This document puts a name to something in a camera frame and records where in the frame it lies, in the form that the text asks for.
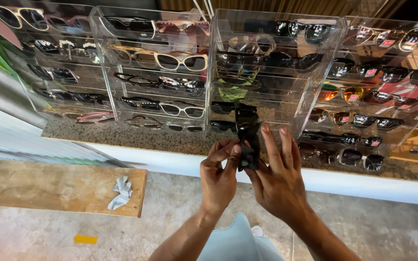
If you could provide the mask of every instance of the fingernail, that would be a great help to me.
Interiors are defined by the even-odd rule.
[[[241,152],[241,146],[239,144],[233,146],[233,152],[235,152],[235,154],[239,154]]]
[[[262,126],[262,131],[265,132],[265,133],[269,133],[270,132],[269,126],[267,124],[264,124]]]

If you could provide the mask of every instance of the speckled counter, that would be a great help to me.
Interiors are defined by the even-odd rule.
[[[73,121],[53,119],[48,122],[41,135],[81,143],[119,146],[125,148],[173,152],[188,155],[206,156],[212,144],[225,138],[237,138],[230,131],[227,133],[210,133],[207,137],[193,133],[176,133],[159,130],[122,129],[115,123],[80,125]],[[266,159],[265,148],[261,158]],[[367,171],[361,165],[345,166],[337,162],[322,166],[317,157],[303,161],[303,168],[338,171],[351,174],[374,175],[388,178],[399,178],[418,181],[418,163],[387,158],[379,171]]]

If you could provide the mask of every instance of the display rack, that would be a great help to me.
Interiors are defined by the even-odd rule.
[[[418,125],[418,22],[345,20],[345,37],[306,130],[357,135],[351,145],[383,153],[401,145]]]
[[[289,27],[300,32],[288,35]],[[271,129],[288,127],[297,138],[343,36],[343,21],[218,9],[211,31],[207,126],[215,132],[231,129],[217,123],[233,123],[235,110],[229,107],[241,103],[257,111],[260,121],[269,123]],[[314,38],[313,31],[319,37]]]
[[[128,26],[131,17],[145,23]],[[195,12],[98,6],[90,19],[118,124],[134,131],[203,137],[207,18]]]
[[[102,77],[88,17],[93,6],[5,3],[0,1],[0,19],[14,31],[23,50],[7,41],[3,46],[33,108],[46,117],[80,123],[113,120],[113,93]]]

